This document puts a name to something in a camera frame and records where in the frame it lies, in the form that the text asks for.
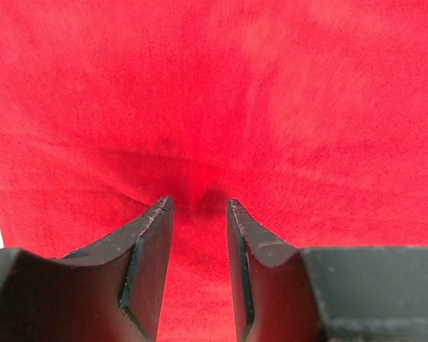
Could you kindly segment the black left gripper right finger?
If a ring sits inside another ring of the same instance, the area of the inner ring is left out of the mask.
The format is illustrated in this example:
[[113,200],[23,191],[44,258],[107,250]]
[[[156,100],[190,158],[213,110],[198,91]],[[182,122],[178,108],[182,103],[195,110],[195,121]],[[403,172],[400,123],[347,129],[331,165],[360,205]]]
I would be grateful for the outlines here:
[[428,247],[298,249],[226,204],[239,341],[428,341]]

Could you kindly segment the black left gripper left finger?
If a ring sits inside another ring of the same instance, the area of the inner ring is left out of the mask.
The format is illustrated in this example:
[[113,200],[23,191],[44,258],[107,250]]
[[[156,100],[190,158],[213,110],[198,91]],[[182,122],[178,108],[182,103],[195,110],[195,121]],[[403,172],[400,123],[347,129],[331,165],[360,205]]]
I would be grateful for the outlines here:
[[174,203],[61,258],[0,249],[0,341],[154,341]]

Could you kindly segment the dark red t shirt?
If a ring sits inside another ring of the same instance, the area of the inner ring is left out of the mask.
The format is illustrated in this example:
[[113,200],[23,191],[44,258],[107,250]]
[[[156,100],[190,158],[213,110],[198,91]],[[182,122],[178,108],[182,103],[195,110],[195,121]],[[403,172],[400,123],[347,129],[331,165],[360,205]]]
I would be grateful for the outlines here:
[[59,257],[161,197],[158,337],[233,341],[225,202],[428,245],[428,1],[0,1],[0,228]]

